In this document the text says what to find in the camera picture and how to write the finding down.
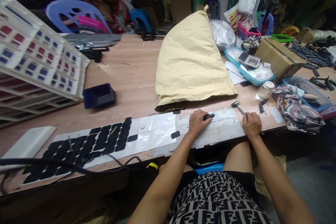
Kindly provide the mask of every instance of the person's left hand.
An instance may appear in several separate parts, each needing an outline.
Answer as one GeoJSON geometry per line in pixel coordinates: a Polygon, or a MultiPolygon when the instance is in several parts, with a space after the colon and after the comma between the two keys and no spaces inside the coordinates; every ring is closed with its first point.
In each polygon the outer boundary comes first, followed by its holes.
{"type": "Polygon", "coordinates": [[[202,132],[205,127],[212,121],[212,118],[208,118],[206,121],[203,121],[204,116],[208,116],[209,113],[201,109],[195,110],[189,118],[189,133],[197,136],[202,132]]]}

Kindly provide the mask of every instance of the dark blue square container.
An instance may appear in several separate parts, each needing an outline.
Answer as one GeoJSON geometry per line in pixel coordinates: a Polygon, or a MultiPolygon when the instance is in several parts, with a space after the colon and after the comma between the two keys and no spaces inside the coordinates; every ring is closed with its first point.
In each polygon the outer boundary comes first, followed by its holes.
{"type": "Polygon", "coordinates": [[[84,107],[93,109],[116,103],[117,97],[115,93],[109,83],[84,89],[84,107]]]}

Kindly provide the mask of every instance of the wire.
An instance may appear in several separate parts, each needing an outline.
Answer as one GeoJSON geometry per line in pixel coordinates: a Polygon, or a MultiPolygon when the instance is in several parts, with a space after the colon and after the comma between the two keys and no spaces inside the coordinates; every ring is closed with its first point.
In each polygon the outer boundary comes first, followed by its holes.
{"type": "MultiPolygon", "coordinates": [[[[59,160],[53,160],[53,159],[44,159],[44,158],[41,158],[41,159],[36,159],[36,158],[18,158],[18,159],[0,159],[0,166],[5,166],[5,165],[58,165],[58,166],[62,166],[62,167],[67,167],[67,168],[70,168],[71,170],[73,170],[74,172],[46,185],[45,187],[41,188],[41,189],[44,189],[50,185],[53,185],[53,184],[56,184],[57,182],[61,181],[61,180],[64,180],[66,179],[67,177],[69,177],[70,175],[72,175],[73,173],[75,172],[78,172],[78,173],[81,173],[81,174],[84,174],[84,175],[88,175],[88,176],[95,176],[95,175],[100,175],[100,174],[109,174],[109,173],[114,173],[114,172],[119,172],[125,168],[127,169],[130,169],[130,170],[138,170],[138,169],[141,169],[141,168],[130,168],[130,167],[127,167],[127,165],[129,164],[129,162],[131,162],[133,159],[137,159],[139,161],[140,164],[142,164],[142,160],[138,157],[138,156],[133,156],[131,157],[129,160],[126,161],[125,164],[122,164],[120,163],[120,161],[118,159],[116,159],[115,157],[113,157],[112,155],[110,154],[107,154],[109,157],[113,158],[119,165],[120,167],[117,167],[115,169],[112,169],[112,170],[108,170],[108,171],[101,171],[101,172],[96,172],[96,171],[89,171],[87,169],[84,169],[82,168],[81,166],[78,166],[76,164],[73,164],[73,163],[69,163],[69,162],[64,162],[64,161],[59,161],[59,160]]],[[[0,184],[0,191],[2,193],[2,195],[6,195],[7,192],[5,191],[4,189],[4,184],[5,184],[5,181],[14,173],[14,171],[16,170],[20,170],[22,169],[23,167],[17,169],[11,169],[11,170],[8,170],[2,181],[1,181],[1,184],[0,184]]]]}

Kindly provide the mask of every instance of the hand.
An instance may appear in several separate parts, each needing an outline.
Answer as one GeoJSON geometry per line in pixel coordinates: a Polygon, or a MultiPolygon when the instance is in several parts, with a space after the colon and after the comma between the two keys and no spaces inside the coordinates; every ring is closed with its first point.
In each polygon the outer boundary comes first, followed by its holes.
{"type": "Polygon", "coordinates": [[[244,116],[243,118],[243,128],[247,135],[247,137],[250,139],[250,141],[256,137],[259,137],[260,131],[261,131],[261,120],[260,116],[257,115],[257,113],[252,112],[246,112],[247,117],[244,116]]]}
{"type": "Polygon", "coordinates": [[[212,118],[208,118],[206,121],[203,121],[204,116],[208,116],[209,113],[201,109],[195,110],[189,118],[189,131],[194,136],[197,136],[202,132],[205,127],[212,121],[212,118]]]}

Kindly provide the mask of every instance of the plastic chair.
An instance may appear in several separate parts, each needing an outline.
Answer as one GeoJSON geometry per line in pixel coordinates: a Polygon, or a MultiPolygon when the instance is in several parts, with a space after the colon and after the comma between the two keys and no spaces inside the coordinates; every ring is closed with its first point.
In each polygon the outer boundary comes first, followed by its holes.
{"type": "MultiPolygon", "coordinates": [[[[263,29],[263,24],[262,23],[263,23],[265,14],[266,14],[266,10],[264,10],[262,12],[261,17],[260,17],[260,21],[259,21],[259,24],[258,24],[258,31],[260,31],[260,32],[263,29]]],[[[274,24],[274,18],[273,18],[272,13],[268,14],[267,20],[268,20],[269,23],[268,23],[266,33],[264,34],[265,36],[268,36],[269,34],[271,34],[271,30],[272,30],[272,27],[273,27],[273,24],[274,24]]]]}
{"type": "Polygon", "coordinates": [[[220,20],[220,6],[218,0],[208,0],[207,4],[210,9],[211,19],[220,20]]]}
{"type": "Polygon", "coordinates": [[[60,14],[65,15],[67,18],[72,20],[75,24],[80,25],[79,21],[76,20],[72,15],[75,16],[86,16],[89,15],[93,19],[100,19],[100,21],[105,25],[109,33],[112,33],[108,27],[103,15],[100,11],[93,5],[79,1],[79,0],[56,0],[48,4],[45,10],[48,18],[54,25],[61,30],[63,33],[73,33],[61,20],[60,14]]]}
{"type": "Polygon", "coordinates": [[[213,164],[207,167],[197,168],[195,171],[198,173],[198,175],[202,175],[207,172],[221,172],[223,170],[224,164],[223,163],[217,163],[213,164]]]}
{"type": "Polygon", "coordinates": [[[132,22],[137,29],[146,30],[148,32],[152,29],[157,31],[152,19],[148,16],[145,10],[132,9],[129,11],[129,15],[131,16],[132,22]]]}

